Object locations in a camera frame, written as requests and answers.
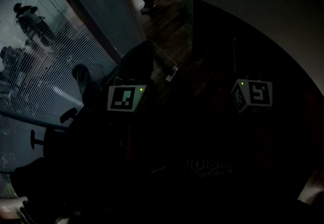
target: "dark floor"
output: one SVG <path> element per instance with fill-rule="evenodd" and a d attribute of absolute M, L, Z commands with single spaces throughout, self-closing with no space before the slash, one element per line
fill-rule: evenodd
<path fill-rule="evenodd" d="M 215 7 L 194 3 L 192 41 L 181 0 L 157 0 L 148 15 L 139 12 L 142 0 L 132 1 L 148 38 L 179 68 L 172 82 L 166 82 L 173 64 L 155 49 L 154 110 L 141 125 L 150 162 L 213 159 L 234 163 L 240 171 L 287 169 L 293 173 L 286 180 L 322 165 L 322 95 L 285 51 Z M 231 89 L 241 76 L 233 70 L 233 37 L 241 53 L 238 67 L 245 68 L 242 75 L 254 71 L 273 82 L 274 107 L 262 116 L 237 112 Z M 305 176 L 299 180 L 303 183 Z"/>
<path fill-rule="evenodd" d="M 237 117 L 225 74 L 215 71 L 213 58 L 192 52 L 192 26 L 181 0 L 156 0 L 156 7 L 142 15 L 143 0 L 132 0 L 148 39 L 173 60 L 179 72 L 171 83 L 165 81 L 173 63 L 155 48 L 156 87 L 154 121 L 150 122 L 151 159 L 172 157 L 211 158 L 231 161 L 226 137 Z"/>

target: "person in black clothing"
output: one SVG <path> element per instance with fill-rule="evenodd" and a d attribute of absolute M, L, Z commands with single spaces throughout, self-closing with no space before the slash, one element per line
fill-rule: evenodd
<path fill-rule="evenodd" d="M 37 7 L 32 6 L 21 6 L 21 3 L 14 5 L 14 12 L 16 13 L 16 20 L 20 25 L 22 31 L 29 37 L 37 33 L 42 43 L 45 46 L 49 46 L 50 40 L 54 40 L 55 35 L 45 23 L 41 17 L 37 16 L 35 12 L 38 10 Z"/>

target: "dark surface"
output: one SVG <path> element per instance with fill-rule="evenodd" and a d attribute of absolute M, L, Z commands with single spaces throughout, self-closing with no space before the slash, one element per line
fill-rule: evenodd
<path fill-rule="evenodd" d="M 147 41 L 132 48 L 118 65 L 119 78 L 134 79 L 141 84 L 149 84 L 152 71 L 153 49 Z"/>
<path fill-rule="evenodd" d="M 140 0 L 133 3 L 141 8 Z M 233 162 L 237 176 L 251 182 L 259 176 L 267 193 L 271 176 L 274 197 L 296 199 L 309 170 L 323 167 L 323 97 L 302 68 L 250 25 L 198 0 L 193 49 L 180 0 L 157 0 L 154 11 L 139 20 L 179 67 L 167 83 L 172 62 L 155 49 L 155 113 L 139 136 L 147 141 L 146 160 L 151 165 L 175 157 Z M 273 82 L 270 111 L 255 117 L 238 114 L 230 91 L 240 77 Z"/>

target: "shoe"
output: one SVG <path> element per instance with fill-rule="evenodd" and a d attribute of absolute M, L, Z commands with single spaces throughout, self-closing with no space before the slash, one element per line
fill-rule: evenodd
<path fill-rule="evenodd" d="M 142 13 L 148 13 L 152 8 L 154 8 L 155 5 L 153 5 L 152 7 L 148 7 L 147 5 L 145 5 L 142 9 L 141 12 Z"/>

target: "wooden floor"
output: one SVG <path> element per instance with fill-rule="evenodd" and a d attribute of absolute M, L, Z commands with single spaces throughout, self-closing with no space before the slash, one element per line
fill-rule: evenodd
<path fill-rule="evenodd" d="M 228 141 L 220 135 L 227 128 L 231 132 L 228 118 L 237 116 L 231 86 L 224 85 L 225 74 L 214 70 L 213 58 L 192 52 L 192 26 L 181 0 L 156 0 L 156 7 L 146 15 L 140 13 L 143 0 L 132 2 L 147 38 L 179 68 L 171 83 L 165 81 L 174 64 L 154 47 L 155 111 L 147 124 L 150 159 L 187 156 L 231 161 L 232 153 L 224 149 Z"/>

